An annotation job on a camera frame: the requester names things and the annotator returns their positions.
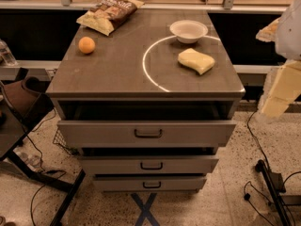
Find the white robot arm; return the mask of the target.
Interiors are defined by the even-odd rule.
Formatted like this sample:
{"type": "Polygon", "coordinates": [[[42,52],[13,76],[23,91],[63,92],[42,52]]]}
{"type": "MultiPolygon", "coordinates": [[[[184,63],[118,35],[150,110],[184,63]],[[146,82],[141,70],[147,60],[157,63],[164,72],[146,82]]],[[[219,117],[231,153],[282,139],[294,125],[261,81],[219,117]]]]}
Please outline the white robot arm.
{"type": "Polygon", "coordinates": [[[260,114],[265,118],[280,117],[301,95],[301,0],[294,0],[290,6],[257,35],[257,40],[275,43],[276,52],[286,62],[272,73],[264,87],[260,114]]]}

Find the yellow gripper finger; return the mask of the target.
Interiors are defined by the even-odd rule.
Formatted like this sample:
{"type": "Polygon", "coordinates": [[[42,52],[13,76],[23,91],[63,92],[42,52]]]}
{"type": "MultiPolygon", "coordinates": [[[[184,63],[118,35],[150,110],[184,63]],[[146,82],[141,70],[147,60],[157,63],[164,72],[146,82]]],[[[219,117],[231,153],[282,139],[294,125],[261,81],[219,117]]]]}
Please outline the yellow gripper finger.
{"type": "Polygon", "coordinates": [[[275,40],[276,37],[276,31],[277,31],[277,25],[278,25],[279,19],[275,19],[272,23],[270,23],[268,26],[261,29],[256,34],[256,39],[264,42],[271,42],[275,40]]]}
{"type": "Polygon", "coordinates": [[[301,95],[301,62],[288,60],[273,74],[271,82],[260,112],[267,118],[278,118],[301,95]]]}

